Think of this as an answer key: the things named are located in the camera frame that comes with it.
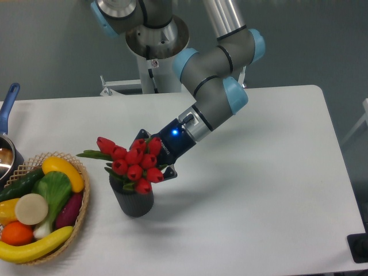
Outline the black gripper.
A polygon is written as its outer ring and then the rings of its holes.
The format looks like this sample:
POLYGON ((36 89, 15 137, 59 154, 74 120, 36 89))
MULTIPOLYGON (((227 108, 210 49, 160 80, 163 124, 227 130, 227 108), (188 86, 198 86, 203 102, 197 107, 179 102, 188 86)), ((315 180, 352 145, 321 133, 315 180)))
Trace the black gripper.
MULTIPOLYGON (((168 165, 163 172, 164 181, 178 176, 173 164, 180 156, 196 145, 195 140, 182 126, 183 124, 178 119, 174 119, 158 133, 152 135, 152 137, 158 137, 161 140, 162 149, 157 157, 158 164, 168 165)), ((151 134, 145 129, 141 129, 133 139, 130 148, 146 148, 150 139, 151 134)))

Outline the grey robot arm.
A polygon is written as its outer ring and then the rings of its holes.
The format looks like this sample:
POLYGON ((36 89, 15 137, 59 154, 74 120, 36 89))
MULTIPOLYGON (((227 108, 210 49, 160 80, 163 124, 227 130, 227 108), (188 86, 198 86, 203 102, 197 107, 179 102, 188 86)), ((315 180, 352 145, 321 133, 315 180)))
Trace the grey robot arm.
POLYGON ((189 30, 174 15, 171 1, 93 1, 91 9, 103 31, 125 35, 135 55, 144 94, 173 93, 185 88, 195 103, 159 133, 163 178, 175 178, 175 161, 248 102, 234 70, 259 60, 265 41, 247 28, 233 1, 205 1, 217 37, 208 53, 188 47, 189 30))

